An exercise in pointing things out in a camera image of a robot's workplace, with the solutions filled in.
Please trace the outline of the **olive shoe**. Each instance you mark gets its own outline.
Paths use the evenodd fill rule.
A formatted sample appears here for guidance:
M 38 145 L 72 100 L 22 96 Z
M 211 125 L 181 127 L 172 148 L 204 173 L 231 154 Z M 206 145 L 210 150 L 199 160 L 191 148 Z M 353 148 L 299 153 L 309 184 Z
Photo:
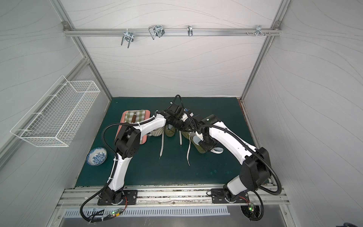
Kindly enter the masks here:
M 161 158 L 163 155 L 165 136 L 173 137 L 175 135 L 175 131 L 176 131 L 176 128 L 174 126 L 171 126 L 170 124 L 164 127 L 163 132 L 161 134 L 162 140 L 161 140 L 161 150 L 160 150 L 159 158 Z
M 190 166 L 189 155 L 192 145 L 197 149 L 200 154 L 205 154 L 207 151 L 199 145 L 201 142 L 200 137 L 194 132 L 179 131 L 180 142 L 182 142 L 182 136 L 188 140 L 188 149 L 186 154 L 187 163 Z

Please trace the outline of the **light blue insole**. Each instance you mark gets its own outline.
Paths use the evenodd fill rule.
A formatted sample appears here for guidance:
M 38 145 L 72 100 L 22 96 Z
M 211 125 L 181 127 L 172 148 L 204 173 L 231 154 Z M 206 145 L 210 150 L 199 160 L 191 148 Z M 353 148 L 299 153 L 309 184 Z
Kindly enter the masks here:
M 197 149 L 197 151 L 199 153 L 204 154 L 204 153 L 207 152 L 205 149 L 203 149 L 203 147 L 201 147 L 199 145 L 199 142 L 202 141 L 201 136 L 199 136 L 198 134 L 192 132 L 191 133 L 191 139 L 192 139 L 193 145 L 195 146 L 195 148 Z M 223 151 L 224 151 L 224 149 L 220 148 L 220 147 L 214 147 L 211 150 L 209 150 L 209 152 L 214 153 L 214 154 L 222 154 Z

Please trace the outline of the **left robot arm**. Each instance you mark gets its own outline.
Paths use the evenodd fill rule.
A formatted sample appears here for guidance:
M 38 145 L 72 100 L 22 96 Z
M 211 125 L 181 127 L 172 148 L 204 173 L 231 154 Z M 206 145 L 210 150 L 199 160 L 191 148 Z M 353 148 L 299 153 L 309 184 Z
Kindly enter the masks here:
M 133 156 L 138 152 L 141 139 L 154 130 L 171 125 L 177 130 L 196 132 L 197 121 L 195 113 L 191 110 L 171 104 L 167 109 L 156 112 L 152 117 L 135 123 L 117 123 L 107 126 L 102 132 L 102 140 L 114 155 L 114 165 L 107 180 L 104 192 L 109 196 L 117 196 L 123 192 L 125 176 Z M 114 139 L 114 148 L 111 148 L 105 139 L 105 133 L 114 126 L 120 126 Z

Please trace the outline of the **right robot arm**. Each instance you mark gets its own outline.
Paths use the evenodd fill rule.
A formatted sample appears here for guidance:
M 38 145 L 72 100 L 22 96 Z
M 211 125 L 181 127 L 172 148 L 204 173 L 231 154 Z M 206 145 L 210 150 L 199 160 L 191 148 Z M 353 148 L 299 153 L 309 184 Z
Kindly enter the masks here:
M 214 115 L 197 123 L 193 140 L 203 150 L 215 154 L 223 152 L 222 148 L 217 147 L 220 143 L 239 161 L 241 171 L 237 177 L 225 184 L 225 197 L 232 198 L 242 192 L 255 192 L 258 189 L 263 189 L 269 194 L 280 193 L 280 186 L 277 191 L 271 191 L 262 186 L 271 176 L 277 179 L 268 151 L 263 147 L 256 148 L 245 142 Z

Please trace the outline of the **ribbed ceramic cup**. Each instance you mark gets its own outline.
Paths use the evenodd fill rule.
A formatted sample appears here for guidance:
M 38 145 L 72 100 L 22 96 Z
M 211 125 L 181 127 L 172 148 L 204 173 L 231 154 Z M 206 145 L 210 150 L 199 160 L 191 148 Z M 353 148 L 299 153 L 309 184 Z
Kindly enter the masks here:
M 159 137 L 163 135 L 164 133 L 164 127 L 158 128 L 156 130 L 151 131 L 148 135 L 153 137 Z

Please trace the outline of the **pink tray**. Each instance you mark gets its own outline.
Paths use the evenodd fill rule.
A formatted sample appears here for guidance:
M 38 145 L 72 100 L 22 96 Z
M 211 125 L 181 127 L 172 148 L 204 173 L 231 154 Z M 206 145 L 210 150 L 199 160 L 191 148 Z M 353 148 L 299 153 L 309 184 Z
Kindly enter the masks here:
M 122 118 L 121 118 L 121 123 L 124 123 L 124 115 L 125 115 L 125 112 L 123 113 L 122 115 Z M 150 111 L 149 110 L 146 110 L 146 117 L 145 117 L 145 120 L 150 118 Z

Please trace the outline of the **green checkered cloth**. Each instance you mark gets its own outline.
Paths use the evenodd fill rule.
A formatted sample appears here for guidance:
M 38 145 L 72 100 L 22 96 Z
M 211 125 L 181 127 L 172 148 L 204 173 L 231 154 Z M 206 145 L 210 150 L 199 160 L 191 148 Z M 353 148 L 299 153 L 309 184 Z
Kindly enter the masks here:
M 133 110 L 126 111 L 124 115 L 124 123 L 137 123 L 144 121 L 146 117 L 146 110 Z

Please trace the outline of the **small metal clip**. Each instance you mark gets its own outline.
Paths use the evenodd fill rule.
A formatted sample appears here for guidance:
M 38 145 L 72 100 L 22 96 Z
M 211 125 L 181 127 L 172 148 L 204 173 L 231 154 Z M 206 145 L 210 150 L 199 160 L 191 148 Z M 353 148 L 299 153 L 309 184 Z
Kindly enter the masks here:
M 192 37 L 193 36 L 193 29 L 192 29 L 192 26 L 191 25 L 188 25 L 187 26 L 187 33 L 188 33 L 188 36 L 189 37 Z

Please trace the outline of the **metal hook clamp middle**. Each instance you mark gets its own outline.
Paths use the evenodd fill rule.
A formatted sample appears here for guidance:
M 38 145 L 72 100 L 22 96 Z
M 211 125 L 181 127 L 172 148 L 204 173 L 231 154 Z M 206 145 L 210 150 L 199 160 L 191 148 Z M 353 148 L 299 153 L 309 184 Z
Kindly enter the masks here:
M 156 37 L 160 38 L 165 34 L 164 28 L 162 25 L 153 25 L 148 28 L 148 31 L 152 37 L 153 40 L 155 40 Z

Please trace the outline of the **blue white patterned bowl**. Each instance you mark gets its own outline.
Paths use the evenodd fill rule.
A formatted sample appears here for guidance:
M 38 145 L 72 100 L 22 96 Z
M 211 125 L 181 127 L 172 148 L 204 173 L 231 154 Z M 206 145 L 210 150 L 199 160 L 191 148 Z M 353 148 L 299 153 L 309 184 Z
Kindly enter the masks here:
M 86 158 L 86 163 L 90 166 L 99 166 L 107 159 L 107 151 L 105 148 L 98 147 L 92 149 Z

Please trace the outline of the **metal U-bolt clamp left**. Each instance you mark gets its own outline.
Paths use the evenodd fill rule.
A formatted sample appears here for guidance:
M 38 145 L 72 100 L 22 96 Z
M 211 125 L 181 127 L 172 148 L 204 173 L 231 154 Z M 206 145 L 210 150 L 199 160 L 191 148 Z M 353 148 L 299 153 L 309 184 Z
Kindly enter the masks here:
M 123 33 L 121 45 L 127 43 L 127 48 L 129 48 L 132 42 L 134 42 L 134 35 L 126 30 L 126 32 Z

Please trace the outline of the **white vent strip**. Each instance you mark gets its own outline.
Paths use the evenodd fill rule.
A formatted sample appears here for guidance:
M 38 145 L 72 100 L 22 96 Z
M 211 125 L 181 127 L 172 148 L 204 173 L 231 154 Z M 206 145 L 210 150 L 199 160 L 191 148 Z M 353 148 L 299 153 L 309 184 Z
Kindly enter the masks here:
M 89 217 L 97 214 L 96 218 L 111 215 L 115 209 L 90 208 L 84 209 Z M 202 216 L 228 216 L 227 206 L 187 206 L 187 207 L 128 207 L 120 217 L 202 217 Z M 81 218 L 79 209 L 67 209 L 64 218 Z

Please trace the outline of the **aluminium crossbar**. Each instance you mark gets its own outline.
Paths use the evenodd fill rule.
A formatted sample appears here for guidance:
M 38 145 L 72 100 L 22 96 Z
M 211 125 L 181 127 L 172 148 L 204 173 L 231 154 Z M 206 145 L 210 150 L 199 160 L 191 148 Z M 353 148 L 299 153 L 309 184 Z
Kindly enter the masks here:
M 236 37 L 248 36 L 246 32 L 253 32 L 255 28 L 192 28 L 193 37 Z M 135 37 L 150 37 L 147 28 L 138 29 L 73 29 L 64 31 L 67 37 L 121 37 L 128 30 Z M 262 28 L 263 31 L 270 32 L 270 36 L 279 36 L 281 29 Z M 189 37 L 187 28 L 164 28 L 164 37 Z

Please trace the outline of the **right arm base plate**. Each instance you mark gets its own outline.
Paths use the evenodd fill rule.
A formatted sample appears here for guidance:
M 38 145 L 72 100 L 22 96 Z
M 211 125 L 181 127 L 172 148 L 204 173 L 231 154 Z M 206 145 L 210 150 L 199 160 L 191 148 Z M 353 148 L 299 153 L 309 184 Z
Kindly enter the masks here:
M 249 196 L 246 192 L 233 195 L 225 188 L 212 188 L 206 192 L 206 195 L 212 199 L 213 204 L 222 203 L 250 203 Z

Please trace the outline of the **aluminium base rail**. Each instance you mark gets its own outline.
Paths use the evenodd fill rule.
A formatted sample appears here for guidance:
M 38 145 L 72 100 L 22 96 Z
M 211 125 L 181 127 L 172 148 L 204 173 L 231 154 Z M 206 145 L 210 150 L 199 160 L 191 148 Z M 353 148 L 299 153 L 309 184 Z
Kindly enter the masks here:
M 222 188 L 223 184 L 180 184 L 180 185 L 136 185 L 127 186 L 126 190 L 137 190 L 136 206 L 201 206 L 212 204 L 212 198 L 207 191 L 212 188 Z M 101 187 L 76 187 L 65 189 L 56 208 L 79 208 L 80 205 Z M 278 196 L 258 190 L 264 205 L 290 205 L 286 192 L 283 190 Z M 248 192 L 249 201 L 259 204 L 254 193 Z M 85 208 L 97 206 L 98 196 L 85 205 Z

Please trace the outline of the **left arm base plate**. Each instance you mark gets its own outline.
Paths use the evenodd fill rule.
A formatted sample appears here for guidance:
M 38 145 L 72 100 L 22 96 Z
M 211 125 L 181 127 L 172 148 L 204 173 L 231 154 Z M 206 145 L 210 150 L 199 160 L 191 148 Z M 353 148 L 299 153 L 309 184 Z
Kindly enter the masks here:
M 111 205 L 135 205 L 138 196 L 137 190 L 123 190 L 122 192 L 113 193 L 110 190 L 105 190 L 99 194 L 97 202 L 98 206 Z

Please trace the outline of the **metal bracket right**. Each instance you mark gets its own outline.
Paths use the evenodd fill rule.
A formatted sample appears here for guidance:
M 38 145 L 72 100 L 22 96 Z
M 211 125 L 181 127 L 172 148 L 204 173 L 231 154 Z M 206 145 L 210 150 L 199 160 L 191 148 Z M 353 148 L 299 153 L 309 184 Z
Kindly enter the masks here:
M 255 37 L 266 37 L 270 36 L 270 32 L 266 32 L 262 30 L 262 27 L 258 25 L 253 32 L 246 32 L 246 35 L 248 36 L 255 36 Z

